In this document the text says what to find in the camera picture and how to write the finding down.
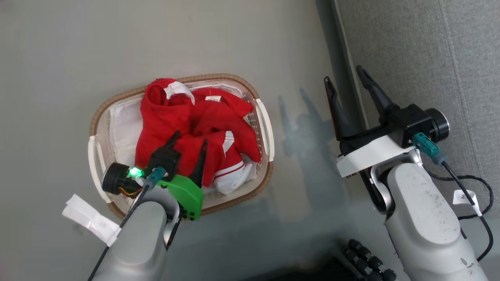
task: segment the grey fabric surface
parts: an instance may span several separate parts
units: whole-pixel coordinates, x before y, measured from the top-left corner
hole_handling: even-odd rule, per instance
[[[400,106],[415,103],[446,115],[451,133],[440,146],[451,167],[490,183],[497,197],[487,217],[500,217],[500,1],[338,0],[337,6],[351,63],[366,68]],[[377,126],[368,92],[361,88],[360,95],[368,126]],[[451,203],[457,185],[436,184]],[[465,184],[484,209],[487,190]],[[457,215],[473,213],[469,206],[453,208]]]

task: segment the black cable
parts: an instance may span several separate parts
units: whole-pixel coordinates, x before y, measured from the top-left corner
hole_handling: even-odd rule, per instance
[[[143,187],[142,192],[139,195],[139,198],[137,199],[137,202],[132,206],[132,208],[130,208],[130,210],[127,212],[125,218],[123,218],[123,220],[121,221],[121,223],[120,223],[120,228],[121,229],[124,227],[125,223],[129,220],[129,218],[132,215],[132,213],[137,209],[137,206],[139,206],[139,204],[143,200],[143,197],[144,197],[144,195],[146,194],[146,192],[148,191],[149,188],[150,188],[149,184],[146,184]],[[106,246],[106,248],[104,248],[104,250],[102,251],[102,254],[100,254],[99,260],[95,264],[94,269],[92,270],[92,273],[88,277],[88,281],[91,281],[94,278],[94,275],[96,275],[97,269],[99,268],[99,266],[103,262],[104,257],[106,256],[106,253],[108,252],[109,249],[110,249],[110,247]]]
[[[425,169],[425,171],[427,172],[427,174],[429,174],[429,176],[431,176],[432,178],[434,178],[436,180],[444,181],[444,182],[454,182],[455,181],[452,177],[438,176],[438,175],[430,172],[427,169]],[[488,204],[488,206],[486,206],[486,208],[484,208],[483,211],[481,211],[481,213],[483,215],[486,214],[486,213],[488,213],[490,211],[490,209],[493,207],[493,203],[495,201],[495,197],[494,197],[494,194],[493,194],[492,187],[486,182],[486,180],[484,180],[484,179],[482,179],[480,177],[477,177],[477,176],[470,175],[470,174],[458,175],[456,177],[459,180],[475,180],[475,181],[481,182],[488,189],[488,191],[489,191],[489,204]],[[478,217],[477,214],[463,215],[463,216],[459,216],[458,220],[461,221],[461,220],[473,219],[473,218],[477,218],[477,217]]]
[[[471,195],[469,194],[469,192],[467,192],[467,188],[464,186],[464,184],[460,181],[460,179],[455,175],[455,173],[452,171],[452,168],[450,168],[450,166],[448,165],[448,163],[446,163],[446,161],[443,161],[441,163],[441,165],[446,169],[446,171],[448,171],[449,175],[455,180],[455,182],[458,184],[458,186],[460,187],[460,189],[463,191],[463,194],[465,195],[465,197],[467,197],[467,200],[469,200],[470,204],[472,206],[475,206],[476,205],[476,202],[474,202],[474,200],[472,200],[472,197]]]
[[[486,222],[486,219],[485,219],[484,216],[480,216],[479,219],[481,220],[482,224],[484,225],[484,228],[486,229],[486,232],[488,232],[489,243],[488,243],[488,247],[486,247],[486,250],[484,250],[484,252],[482,252],[482,254],[477,258],[478,262],[480,262],[484,257],[486,257],[486,255],[493,248],[493,233],[492,233],[492,230],[490,229],[490,226]]]
[[[474,200],[472,200],[471,196],[467,192],[467,189],[462,184],[462,182],[460,181],[460,179],[455,175],[455,173],[453,172],[452,168],[450,168],[450,166],[448,165],[448,163],[446,163],[445,161],[443,161],[442,162],[442,166],[446,169],[446,171],[448,171],[448,173],[455,180],[455,182],[458,184],[458,186],[460,187],[460,189],[462,189],[463,193],[465,194],[465,197],[467,197],[467,199],[469,200],[470,204],[472,206],[476,205],[476,203],[474,202]],[[480,262],[490,252],[490,250],[493,247],[493,233],[492,233],[492,230],[490,229],[490,226],[488,225],[488,223],[486,222],[486,219],[482,215],[479,217],[479,219],[481,220],[482,224],[484,225],[484,228],[486,229],[486,232],[488,233],[489,242],[488,242],[488,246],[486,247],[486,250],[484,250],[484,252],[482,252],[482,254],[477,258],[478,262]]]

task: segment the cable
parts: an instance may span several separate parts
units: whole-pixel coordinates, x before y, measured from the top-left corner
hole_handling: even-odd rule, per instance
[[[139,188],[135,192],[127,192],[123,187],[118,187],[118,191],[120,191],[121,194],[125,195],[126,197],[130,197],[132,199],[134,199],[137,196],[137,194],[139,194],[142,190],[143,190],[142,188]]]
[[[455,180],[455,182],[458,184],[460,189],[463,191],[463,193],[465,194],[465,197],[467,197],[470,204],[474,207],[476,205],[476,203],[471,198],[471,195],[467,192],[467,189],[462,184],[460,179],[455,175],[452,168],[450,168],[450,166],[448,165],[448,163],[446,163],[446,161],[442,162],[442,166],[446,169],[446,171],[448,171],[450,176]],[[483,214],[481,213],[481,211],[478,211],[479,209],[477,209],[477,208],[474,208],[474,210],[476,212],[479,212],[479,214],[478,214],[479,219],[481,220],[482,224],[484,225],[484,228],[486,229],[486,232],[488,233],[488,238],[489,238],[489,242],[488,242],[488,246],[486,247],[486,250],[484,250],[484,252],[477,258],[477,261],[480,262],[490,252],[490,250],[493,247],[493,233],[492,233],[490,226],[486,222],[486,219],[483,217]]]
[[[146,183],[144,185],[144,187],[143,187],[142,193],[139,195],[139,198],[137,199],[137,202],[132,206],[132,208],[130,208],[130,211],[128,211],[128,213],[126,214],[125,218],[123,218],[123,220],[120,223],[119,228],[122,229],[124,227],[125,223],[129,220],[129,218],[132,215],[132,213],[137,209],[137,206],[139,206],[139,204],[143,200],[143,197],[144,197],[144,195],[146,194],[146,192],[148,191],[149,188],[150,188],[150,185]],[[92,270],[92,273],[88,277],[88,281],[91,281],[94,278],[94,275],[96,275],[97,269],[99,268],[99,266],[103,262],[103,259],[106,256],[106,253],[108,252],[109,249],[110,249],[110,247],[106,246],[106,248],[104,248],[104,250],[102,251],[102,254],[100,254],[99,260],[95,264],[94,269]]]
[[[480,216],[479,219],[481,220],[482,224],[484,225],[484,228],[486,229],[486,232],[488,232],[489,243],[488,243],[488,247],[486,247],[486,250],[484,250],[484,252],[482,252],[482,254],[477,258],[478,262],[480,262],[484,257],[486,257],[486,255],[493,248],[493,233],[492,233],[492,230],[490,229],[490,226],[486,222],[486,219],[485,219],[484,216]]]
[[[429,174],[429,176],[431,176],[432,178],[434,178],[436,180],[444,181],[444,182],[454,182],[455,181],[452,177],[438,176],[438,175],[430,172],[427,169],[425,169],[425,171],[427,172],[427,174]],[[458,175],[456,177],[459,180],[475,180],[475,181],[481,182],[488,189],[488,191],[489,191],[489,204],[488,204],[488,206],[486,208],[484,208],[484,210],[481,211],[481,213],[483,215],[486,214],[486,213],[488,213],[490,211],[490,209],[493,207],[493,203],[495,201],[495,197],[494,197],[494,194],[493,194],[492,187],[486,182],[486,180],[484,180],[484,179],[482,179],[480,177],[477,177],[477,176],[470,175],[470,174]],[[478,217],[477,214],[463,215],[463,216],[459,216],[458,220],[461,221],[461,220],[473,219],[473,218],[477,218],[477,217]]]

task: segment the green 3d-printed part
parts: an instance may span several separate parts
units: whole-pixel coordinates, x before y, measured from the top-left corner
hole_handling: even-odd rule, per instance
[[[186,211],[190,220],[200,218],[203,206],[203,191],[188,177],[177,174],[171,181],[159,181],[158,185],[166,186],[170,194],[177,199]]]

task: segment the red clothing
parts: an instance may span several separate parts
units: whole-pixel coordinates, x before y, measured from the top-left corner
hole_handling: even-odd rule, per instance
[[[143,128],[135,151],[135,165],[145,168],[151,154],[180,131],[174,147],[182,155],[180,175],[189,176],[193,172],[203,140],[207,139],[203,186],[208,187],[217,172],[221,178],[232,179],[231,174],[237,177],[241,169],[236,166],[243,163],[241,154],[247,154],[255,162],[261,160],[256,133],[243,120],[253,108],[245,100],[218,88],[201,88],[191,93],[174,79],[157,79],[148,85],[141,101]]]

